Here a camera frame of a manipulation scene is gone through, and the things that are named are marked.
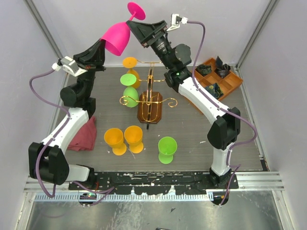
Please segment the pink wine glass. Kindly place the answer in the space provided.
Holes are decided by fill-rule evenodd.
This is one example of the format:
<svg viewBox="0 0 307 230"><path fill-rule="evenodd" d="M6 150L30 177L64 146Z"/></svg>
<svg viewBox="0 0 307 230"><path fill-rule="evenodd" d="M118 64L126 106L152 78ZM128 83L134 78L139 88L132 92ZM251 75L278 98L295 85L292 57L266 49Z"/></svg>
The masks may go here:
<svg viewBox="0 0 307 230"><path fill-rule="evenodd" d="M131 22L133 19L142 21L146 18L145 11L139 4L129 2L127 8L131 17L126 22L116 23L111 26L100 38L100 41L105 43L105 49L115 56L121 56L129 43L130 28L127 22Z"/></svg>

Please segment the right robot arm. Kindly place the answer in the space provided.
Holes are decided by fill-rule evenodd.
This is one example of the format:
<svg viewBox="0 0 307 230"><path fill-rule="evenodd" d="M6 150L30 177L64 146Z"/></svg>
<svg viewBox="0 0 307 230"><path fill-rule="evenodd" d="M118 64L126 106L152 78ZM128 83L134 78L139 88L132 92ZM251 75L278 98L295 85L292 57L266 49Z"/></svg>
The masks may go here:
<svg viewBox="0 0 307 230"><path fill-rule="evenodd" d="M151 47L168 70L164 74L167 85L191 101L212 125L207 134L213 147L209 178L214 188L222 188L231 176L232 170L227 164L227 157L240 133L240 111L220 103L197 82L187 68L191 63L190 47L186 44L171 46L165 21L153 24L135 21L126 23L140 44L143 47Z"/></svg>

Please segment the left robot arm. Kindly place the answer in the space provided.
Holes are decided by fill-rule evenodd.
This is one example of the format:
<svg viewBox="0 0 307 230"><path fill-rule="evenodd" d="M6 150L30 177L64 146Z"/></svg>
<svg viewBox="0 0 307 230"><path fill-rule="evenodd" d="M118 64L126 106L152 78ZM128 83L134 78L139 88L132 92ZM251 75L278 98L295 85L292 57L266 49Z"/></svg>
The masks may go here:
<svg viewBox="0 0 307 230"><path fill-rule="evenodd" d="M28 148L29 174L40 182L61 185L78 181L85 190L94 188L96 175L89 166L68 164L65 152L78 133L93 116L96 99L91 97L95 74L104 71L105 41L99 39L87 50L60 58L45 76L64 70L76 77L76 82L60 91L64 106L60 107L66 116L58 126L41 142L33 142Z"/></svg>

